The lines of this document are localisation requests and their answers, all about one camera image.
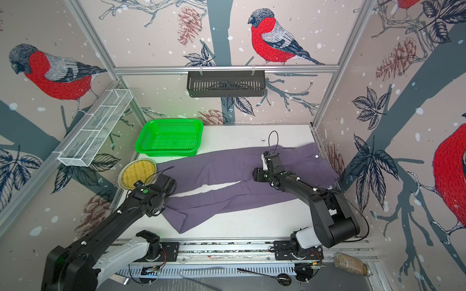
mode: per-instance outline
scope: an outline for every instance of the bottle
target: bottle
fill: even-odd
[[[348,256],[341,252],[335,253],[335,267],[349,273],[363,275],[369,277],[372,275],[372,272],[369,270],[366,264],[364,264],[360,259]]]

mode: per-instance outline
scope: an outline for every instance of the cable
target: cable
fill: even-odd
[[[360,239],[356,239],[356,240],[350,240],[350,241],[344,241],[344,242],[342,242],[342,243],[353,243],[353,242],[359,242],[359,241],[362,241],[363,239],[365,239],[365,238],[366,238],[366,237],[369,235],[369,222],[368,222],[368,221],[367,221],[367,219],[364,217],[364,214],[363,214],[363,213],[362,213],[362,212],[359,210],[359,208],[358,208],[358,207],[356,207],[356,206],[355,206],[353,203],[351,203],[351,201],[350,201],[350,200],[348,200],[348,199],[347,199],[345,196],[343,196],[343,194],[342,194],[342,193],[340,193],[340,192],[337,192],[337,191],[329,191],[329,192],[332,192],[332,193],[338,193],[338,194],[340,194],[340,196],[341,196],[341,197],[345,198],[345,200],[346,200],[346,201],[348,201],[348,203],[349,203],[349,204],[351,204],[351,206],[353,206],[353,207],[354,207],[354,209],[356,209],[356,210],[359,212],[359,214],[361,214],[361,216],[364,218],[364,221],[365,221],[365,222],[366,222],[366,224],[367,224],[367,233],[366,233],[366,235],[365,235],[365,236],[363,236],[363,237],[362,237],[362,238],[360,238]]]
[[[268,135],[268,153],[270,154],[270,136],[272,135],[272,133],[275,132],[277,134],[277,145],[275,146],[275,149],[274,149],[274,153],[275,151],[277,150],[277,147],[278,147],[278,132],[276,132],[275,130],[273,130],[272,132],[270,132],[270,134]]]

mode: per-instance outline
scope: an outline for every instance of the green basket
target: green basket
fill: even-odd
[[[144,125],[134,148],[148,156],[195,156],[203,128],[198,119],[155,119]]]

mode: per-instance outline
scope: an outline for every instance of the wall-mounted basket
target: wall-mounted basket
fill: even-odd
[[[262,97],[265,94],[265,71],[189,72],[189,96]]]
[[[107,97],[60,153],[66,166],[88,167],[120,119],[133,95],[126,89],[107,91]]]

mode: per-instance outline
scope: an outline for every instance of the white table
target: white table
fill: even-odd
[[[204,126],[201,146],[197,153],[267,146],[268,135],[272,130],[278,132],[280,145],[284,147],[298,147],[314,142],[309,125]],[[275,133],[270,137],[270,143],[273,149],[276,144]],[[150,158],[154,162],[160,163],[181,157],[148,157],[141,154],[139,158]],[[204,185],[194,191],[179,193],[176,196],[197,194],[231,184],[234,183]],[[123,203],[124,199],[123,196],[118,206]],[[216,214],[183,234],[178,234],[163,215],[143,216],[134,222],[120,238],[133,238],[136,233],[142,230],[154,232],[163,239],[289,237],[293,231],[311,224],[309,207],[301,200],[295,199],[256,209]]]

